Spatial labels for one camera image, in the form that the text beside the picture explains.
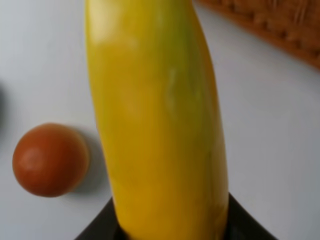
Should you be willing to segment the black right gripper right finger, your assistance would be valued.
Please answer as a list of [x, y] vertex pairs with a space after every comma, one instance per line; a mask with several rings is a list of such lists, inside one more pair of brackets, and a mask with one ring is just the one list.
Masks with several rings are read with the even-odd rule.
[[276, 240], [229, 194], [225, 240]]

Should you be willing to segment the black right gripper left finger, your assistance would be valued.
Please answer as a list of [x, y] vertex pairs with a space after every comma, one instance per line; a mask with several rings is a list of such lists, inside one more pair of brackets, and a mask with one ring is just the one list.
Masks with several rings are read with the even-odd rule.
[[93, 221], [75, 238], [76, 240], [126, 240], [115, 212], [113, 198]]

